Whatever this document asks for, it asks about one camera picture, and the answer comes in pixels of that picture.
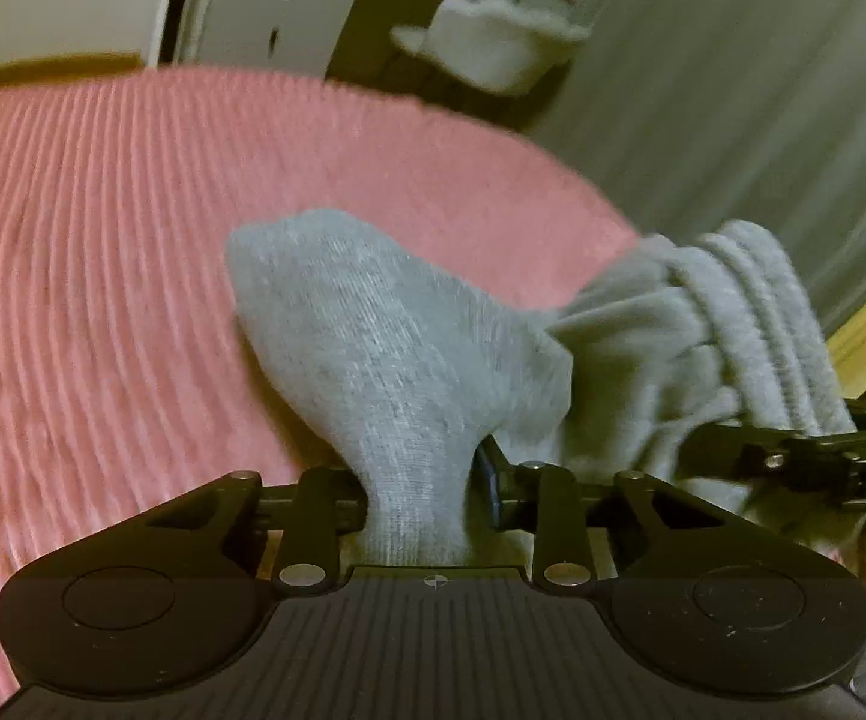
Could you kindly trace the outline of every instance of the pink ribbed mat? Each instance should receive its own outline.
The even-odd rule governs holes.
[[[240,224],[320,206],[519,307],[636,238],[539,149],[415,100],[218,70],[0,91],[0,587],[230,469],[287,484],[321,457],[223,264]]]

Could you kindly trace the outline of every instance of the pink rug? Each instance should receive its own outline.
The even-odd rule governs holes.
[[[319,206],[524,308],[636,240],[544,152],[415,100],[217,70],[0,91],[0,587],[230,469],[287,484],[322,456],[223,264],[235,227]]]

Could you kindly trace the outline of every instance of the gray curtain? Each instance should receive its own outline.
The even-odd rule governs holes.
[[[581,0],[526,132],[643,231],[780,237],[826,332],[866,300],[866,0]]]

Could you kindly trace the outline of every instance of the gray sock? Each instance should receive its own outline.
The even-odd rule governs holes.
[[[564,348],[534,317],[338,211],[239,229],[227,259],[269,381],[367,492],[346,560],[484,560],[486,522],[465,520],[473,452],[495,433],[511,461],[556,461]]]
[[[799,280],[766,230],[730,223],[696,247],[646,239],[550,332],[574,358],[562,446],[580,479],[606,483],[638,466],[820,551],[854,540],[862,517],[819,495],[678,468],[681,443],[703,423],[854,430]]]

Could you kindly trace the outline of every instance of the silver screw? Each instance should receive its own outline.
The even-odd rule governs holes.
[[[592,578],[589,569],[575,562],[555,562],[543,571],[546,581],[563,587],[576,587]]]
[[[295,562],[279,572],[279,581],[292,587],[312,587],[325,578],[325,570],[311,562]]]

